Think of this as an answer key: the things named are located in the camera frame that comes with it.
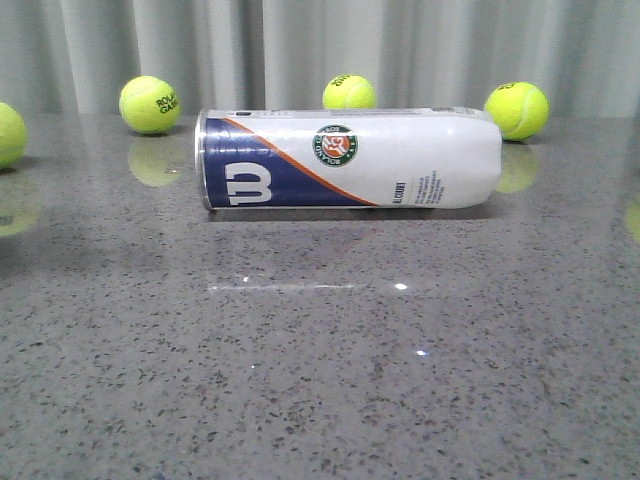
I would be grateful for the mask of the white blue Wilson tennis can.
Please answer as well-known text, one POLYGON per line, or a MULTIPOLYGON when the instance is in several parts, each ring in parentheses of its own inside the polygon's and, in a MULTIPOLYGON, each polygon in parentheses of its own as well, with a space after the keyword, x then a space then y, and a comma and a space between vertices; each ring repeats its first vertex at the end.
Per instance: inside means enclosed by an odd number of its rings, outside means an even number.
POLYGON ((460 209, 502 171, 499 128, 464 107, 204 110, 194 146, 208 210, 460 209))

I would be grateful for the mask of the right back tennis ball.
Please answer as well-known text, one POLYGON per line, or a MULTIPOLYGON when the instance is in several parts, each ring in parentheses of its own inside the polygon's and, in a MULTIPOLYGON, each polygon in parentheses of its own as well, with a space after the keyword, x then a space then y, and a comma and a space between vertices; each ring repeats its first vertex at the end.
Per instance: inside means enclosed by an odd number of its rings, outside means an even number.
POLYGON ((489 95, 484 110, 498 126, 504 140, 521 141, 544 128, 550 104, 540 87, 529 82, 510 82, 498 86, 489 95))

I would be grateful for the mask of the Roland Garros tennis ball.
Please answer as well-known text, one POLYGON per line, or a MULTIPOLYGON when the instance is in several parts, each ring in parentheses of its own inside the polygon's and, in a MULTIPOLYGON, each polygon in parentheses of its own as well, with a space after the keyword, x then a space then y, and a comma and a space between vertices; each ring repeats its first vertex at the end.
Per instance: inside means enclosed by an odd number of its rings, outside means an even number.
POLYGON ((181 115, 175 89, 154 76, 139 76, 127 82, 120 92, 119 111, 125 123, 141 134, 165 132, 181 115))

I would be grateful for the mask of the middle back tennis ball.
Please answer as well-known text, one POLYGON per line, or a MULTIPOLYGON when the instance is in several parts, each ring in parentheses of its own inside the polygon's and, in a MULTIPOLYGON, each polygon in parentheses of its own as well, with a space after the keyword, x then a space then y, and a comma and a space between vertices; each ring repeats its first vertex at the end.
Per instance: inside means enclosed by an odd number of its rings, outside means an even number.
POLYGON ((364 77, 338 75, 326 85, 322 104, 325 109, 370 109, 377 105, 373 85, 364 77))

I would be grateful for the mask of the Wilson 3 tennis ball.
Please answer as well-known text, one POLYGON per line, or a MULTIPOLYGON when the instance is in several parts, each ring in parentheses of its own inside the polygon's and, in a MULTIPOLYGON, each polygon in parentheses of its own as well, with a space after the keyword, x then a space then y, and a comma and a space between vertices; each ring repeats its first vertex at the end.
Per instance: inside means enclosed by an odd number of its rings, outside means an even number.
POLYGON ((21 114, 6 103, 0 104, 0 166, 6 169, 24 154, 28 130, 21 114))

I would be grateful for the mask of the grey pleated curtain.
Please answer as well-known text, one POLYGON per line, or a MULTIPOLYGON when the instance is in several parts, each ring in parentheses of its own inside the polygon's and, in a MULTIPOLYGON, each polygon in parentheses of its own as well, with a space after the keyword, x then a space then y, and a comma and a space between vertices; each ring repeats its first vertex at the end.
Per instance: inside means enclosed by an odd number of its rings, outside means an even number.
POLYGON ((316 108, 339 74, 380 105, 481 106, 528 81, 558 116, 639 113, 635 1, 5 1, 1 98, 25 112, 114 113, 138 75, 185 113, 316 108))

